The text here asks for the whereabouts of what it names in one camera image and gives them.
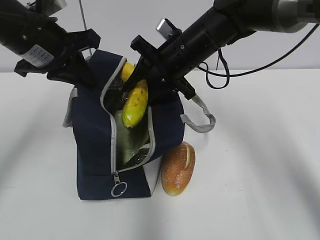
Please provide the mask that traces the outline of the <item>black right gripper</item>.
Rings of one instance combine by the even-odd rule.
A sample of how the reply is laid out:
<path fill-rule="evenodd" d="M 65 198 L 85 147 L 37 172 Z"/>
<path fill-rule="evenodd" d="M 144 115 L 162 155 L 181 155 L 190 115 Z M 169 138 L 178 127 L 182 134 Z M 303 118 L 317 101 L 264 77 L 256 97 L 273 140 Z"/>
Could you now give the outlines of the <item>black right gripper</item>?
<path fill-rule="evenodd" d="M 148 104 L 164 104 L 180 100 L 181 92 L 187 100 L 195 95 L 195 89 L 185 75 L 195 65 L 188 61 L 187 47 L 182 32 L 155 48 L 141 35 L 132 40 L 130 47 L 140 54 L 136 64 L 123 57 L 121 67 L 122 93 L 143 89 L 148 93 Z"/>

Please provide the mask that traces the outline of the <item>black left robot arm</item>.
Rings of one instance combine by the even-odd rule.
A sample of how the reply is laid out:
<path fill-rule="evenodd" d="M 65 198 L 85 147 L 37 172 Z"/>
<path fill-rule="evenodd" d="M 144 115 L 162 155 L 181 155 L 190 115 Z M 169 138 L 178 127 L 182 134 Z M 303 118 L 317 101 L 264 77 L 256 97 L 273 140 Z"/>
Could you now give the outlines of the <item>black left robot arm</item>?
<path fill-rule="evenodd" d="M 48 80 L 93 87 L 98 80 L 82 52 L 97 49 L 100 36 L 93 30 L 68 32 L 53 15 L 64 0 L 0 2 L 0 43 L 21 58 L 14 72 L 45 74 Z"/>

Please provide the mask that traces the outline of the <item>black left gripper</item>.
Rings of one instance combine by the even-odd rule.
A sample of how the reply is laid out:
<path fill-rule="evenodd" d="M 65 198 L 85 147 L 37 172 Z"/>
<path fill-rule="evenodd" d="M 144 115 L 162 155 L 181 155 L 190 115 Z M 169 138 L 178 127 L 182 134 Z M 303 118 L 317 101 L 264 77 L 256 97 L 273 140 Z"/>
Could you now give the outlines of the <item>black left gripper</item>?
<path fill-rule="evenodd" d="M 93 30 L 64 32 L 62 37 L 40 33 L 40 43 L 22 54 L 14 72 L 22 77 L 29 73 L 46 74 L 48 80 L 92 87 L 95 75 L 89 68 L 82 51 L 100 45 L 100 36 Z"/>

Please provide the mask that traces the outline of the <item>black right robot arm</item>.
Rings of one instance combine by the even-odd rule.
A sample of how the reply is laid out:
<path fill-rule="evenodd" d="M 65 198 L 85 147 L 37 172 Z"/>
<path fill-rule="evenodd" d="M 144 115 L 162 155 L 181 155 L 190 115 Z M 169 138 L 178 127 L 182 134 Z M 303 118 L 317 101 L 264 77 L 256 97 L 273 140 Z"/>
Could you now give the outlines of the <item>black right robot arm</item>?
<path fill-rule="evenodd" d="M 142 36 L 131 42 L 140 58 L 121 91 L 128 93 L 147 80 L 149 87 L 156 88 L 156 98 L 172 91 L 191 99 L 196 92 L 186 75 L 222 47 L 258 31 L 291 34 L 319 21 L 317 0 L 216 0 L 186 30 L 163 18 L 156 27 L 165 39 L 160 47 Z"/>

